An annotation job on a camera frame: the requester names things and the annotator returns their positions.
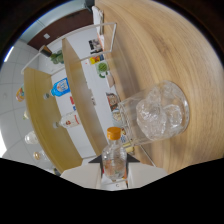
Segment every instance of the ice cube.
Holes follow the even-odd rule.
[[[167,115],[170,128],[175,128],[182,123],[182,113],[179,106],[170,104],[164,107],[164,111]]]
[[[159,139],[166,129],[166,113],[159,103],[150,103],[148,99],[140,101],[136,106],[137,123],[150,140]]]

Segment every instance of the cup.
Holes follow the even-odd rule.
[[[182,90],[162,81],[118,103],[131,146],[168,139],[189,123],[189,106]]]

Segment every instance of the label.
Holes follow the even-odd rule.
[[[74,126],[77,126],[79,124],[80,124],[79,117],[77,115],[71,115],[70,114],[70,115],[67,116],[67,119],[65,121],[66,126],[74,127]]]
[[[64,92],[67,89],[68,89],[68,84],[67,84],[66,80],[62,80],[57,84],[57,90],[59,92]]]

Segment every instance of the orange bottle cap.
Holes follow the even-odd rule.
[[[109,140],[118,140],[121,137],[121,129],[118,127],[110,127],[107,129],[107,138]]]

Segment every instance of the wooden table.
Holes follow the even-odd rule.
[[[107,54],[121,100],[169,80],[185,93],[190,107],[186,131],[144,145],[157,167],[169,174],[222,158],[224,153],[224,72],[204,36],[173,10],[149,0],[96,0],[104,22],[116,22],[113,51]],[[105,45],[112,34],[105,27]],[[136,157],[143,163],[144,154]]]

